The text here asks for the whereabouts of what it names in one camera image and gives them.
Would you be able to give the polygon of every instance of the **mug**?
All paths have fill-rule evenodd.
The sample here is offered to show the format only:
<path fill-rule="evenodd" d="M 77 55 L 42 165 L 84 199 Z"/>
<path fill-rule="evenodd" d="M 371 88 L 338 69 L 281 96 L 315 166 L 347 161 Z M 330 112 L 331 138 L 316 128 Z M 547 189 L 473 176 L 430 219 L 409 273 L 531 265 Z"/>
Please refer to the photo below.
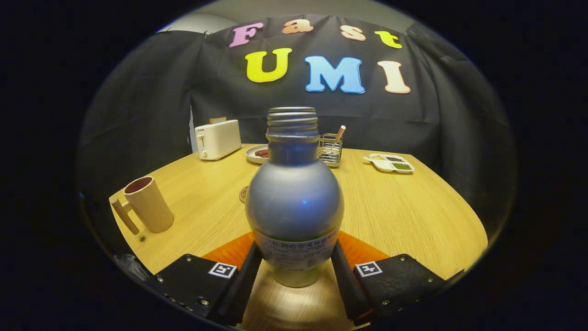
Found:
<path fill-rule="evenodd" d="M 147 229 L 153 233 L 163 232 L 172 226 L 173 214 L 153 177 L 145 176 L 132 181 L 125 187 L 123 193 L 126 203 L 121 204 L 117 197 L 112 197 L 110 203 L 133 234 L 138 234 L 139 229 L 128 215 L 131 210 L 135 211 Z"/>

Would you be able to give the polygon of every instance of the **mug handle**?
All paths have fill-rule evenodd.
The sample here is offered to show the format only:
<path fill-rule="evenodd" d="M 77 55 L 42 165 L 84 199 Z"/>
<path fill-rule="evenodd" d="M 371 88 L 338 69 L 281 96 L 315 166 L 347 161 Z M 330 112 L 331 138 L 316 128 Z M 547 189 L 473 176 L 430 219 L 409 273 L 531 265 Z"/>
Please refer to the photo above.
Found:
<path fill-rule="evenodd" d="M 121 204 L 117 197 L 112 197 L 110 199 L 110 203 L 118 216 L 121 218 L 122 222 L 125 223 L 126 227 L 128 227 L 133 234 L 138 234 L 139 229 L 137 229 L 135 223 L 133 223 L 128 214 L 129 211 L 133 209 L 129 202 L 127 201 L 124 204 Z"/>

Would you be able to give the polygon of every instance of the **plate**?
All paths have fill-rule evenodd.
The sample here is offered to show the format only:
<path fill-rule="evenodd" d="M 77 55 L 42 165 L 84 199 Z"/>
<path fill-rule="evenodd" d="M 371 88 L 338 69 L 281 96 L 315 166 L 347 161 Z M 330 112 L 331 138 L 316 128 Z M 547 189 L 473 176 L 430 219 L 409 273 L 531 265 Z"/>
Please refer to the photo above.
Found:
<path fill-rule="evenodd" d="M 397 158 L 400 161 L 390 161 L 388 159 L 375 160 L 373 157 L 376 155 L 381 156 L 383 158 L 386 158 L 386 157 Z M 397 173 L 407 174 L 407 173 L 411 173 L 415 170 L 415 168 L 412 166 L 412 164 L 410 164 L 408 161 L 406 161 L 406 159 L 403 158 L 402 156 L 391 155 L 391 154 L 369 154 L 369 158 L 370 158 L 370 161 L 373 163 L 373 165 L 376 166 L 376 168 L 378 168 L 381 171 L 387 172 L 387 173 L 395 171 Z M 394 163 L 404 164 L 406 166 L 409 166 L 410 169 L 398 169 L 397 167 L 394 166 Z"/>
<path fill-rule="evenodd" d="M 251 147 L 250 149 L 245 151 L 245 155 L 247 156 L 247 160 L 249 160 L 253 163 L 258 163 L 258 164 L 266 163 L 268 161 L 268 158 L 267 157 L 259 157 L 259 156 L 255 155 L 255 152 L 257 152 L 259 150 L 265 150 L 267 148 L 268 148 L 268 144 Z"/>

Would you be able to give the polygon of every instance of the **wall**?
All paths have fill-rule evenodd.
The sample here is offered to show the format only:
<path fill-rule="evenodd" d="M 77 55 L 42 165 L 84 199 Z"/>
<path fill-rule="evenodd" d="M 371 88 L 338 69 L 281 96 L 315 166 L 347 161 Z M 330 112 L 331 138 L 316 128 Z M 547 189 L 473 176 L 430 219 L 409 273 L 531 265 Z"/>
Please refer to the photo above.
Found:
<path fill-rule="evenodd" d="M 209 14 L 201 14 L 198 12 L 190 12 L 180 17 L 176 21 L 173 21 L 172 23 L 168 24 L 158 32 L 183 30 L 200 33 L 208 31 L 207 34 L 211 34 L 218 30 L 226 29 L 237 24 L 237 22 L 231 21 L 230 19 L 226 19 L 223 17 Z"/>
<path fill-rule="evenodd" d="M 195 12 L 233 20 L 239 24 L 289 14 L 324 14 L 361 19 L 404 32 L 414 20 L 372 0 L 219 0 Z"/>

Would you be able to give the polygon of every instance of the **seasoning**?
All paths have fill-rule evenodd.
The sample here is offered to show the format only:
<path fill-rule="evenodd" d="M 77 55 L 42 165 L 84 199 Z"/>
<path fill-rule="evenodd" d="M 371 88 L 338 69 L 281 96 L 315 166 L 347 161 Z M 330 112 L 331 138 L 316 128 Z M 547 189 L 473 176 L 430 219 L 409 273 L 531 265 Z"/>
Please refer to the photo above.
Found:
<path fill-rule="evenodd" d="M 408 164 L 392 163 L 397 169 L 400 170 L 411 170 L 412 168 Z"/>

